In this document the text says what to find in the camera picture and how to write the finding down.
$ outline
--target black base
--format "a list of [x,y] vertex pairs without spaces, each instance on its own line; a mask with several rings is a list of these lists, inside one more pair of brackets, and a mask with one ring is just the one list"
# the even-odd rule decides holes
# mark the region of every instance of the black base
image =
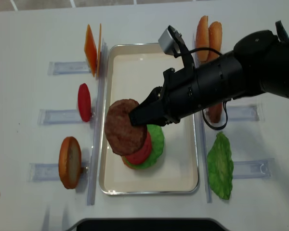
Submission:
[[103,219],[87,220],[77,231],[226,231],[207,219]]

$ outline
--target black cable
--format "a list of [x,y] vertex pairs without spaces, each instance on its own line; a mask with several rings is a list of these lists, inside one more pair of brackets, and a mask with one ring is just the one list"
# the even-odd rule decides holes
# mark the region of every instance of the black cable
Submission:
[[279,40],[281,42],[289,42],[289,36],[286,30],[284,29],[283,25],[281,24],[280,20],[275,23],[275,26]]
[[213,48],[210,48],[210,47],[199,47],[199,48],[192,49],[192,50],[190,50],[188,52],[185,52],[185,53],[174,54],[174,57],[178,58],[180,56],[191,54],[191,53],[198,52],[198,51],[212,51],[212,52],[218,54],[219,56],[222,55],[222,53],[218,52],[217,50],[215,50]]
[[226,109],[226,103],[227,103],[227,102],[228,102],[228,101],[223,102],[223,109],[224,109],[224,111],[225,111],[225,113],[226,113],[226,122],[225,122],[222,126],[220,126],[220,127],[214,127],[214,126],[212,126],[212,125],[207,121],[207,119],[206,119],[206,117],[205,117],[205,115],[204,115],[204,112],[203,112],[203,110],[202,110],[203,120],[204,120],[204,122],[209,126],[209,128],[211,128],[211,129],[213,129],[213,130],[219,131],[219,130],[222,130],[222,129],[224,129],[224,128],[226,127],[227,122],[228,122],[228,113],[227,113],[227,109]]

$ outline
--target burger patty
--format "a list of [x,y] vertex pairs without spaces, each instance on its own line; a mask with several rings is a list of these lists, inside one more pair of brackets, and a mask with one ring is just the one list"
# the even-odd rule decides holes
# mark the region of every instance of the burger patty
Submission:
[[129,113],[139,105],[135,100],[119,100],[108,110],[105,122],[106,138],[112,151],[118,155],[131,155],[140,150],[146,139],[146,126],[132,126]]

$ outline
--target green lettuce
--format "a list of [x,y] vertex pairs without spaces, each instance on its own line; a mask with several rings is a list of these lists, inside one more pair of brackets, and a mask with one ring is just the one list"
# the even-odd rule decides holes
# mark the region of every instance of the green lettuce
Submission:
[[228,138],[219,132],[207,156],[209,185],[220,198],[229,200],[232,191],[233,161]]

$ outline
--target stacked burger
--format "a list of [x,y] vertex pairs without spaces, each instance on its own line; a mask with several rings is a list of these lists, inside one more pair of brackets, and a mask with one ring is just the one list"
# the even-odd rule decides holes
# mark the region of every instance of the stacked burger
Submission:
[[153,166],[162,155],[164,135],[160,126],[132,126],[129,113],[139,105],[132,99],[114,102],[108,110],[105,135],[113,153],[132,169]]

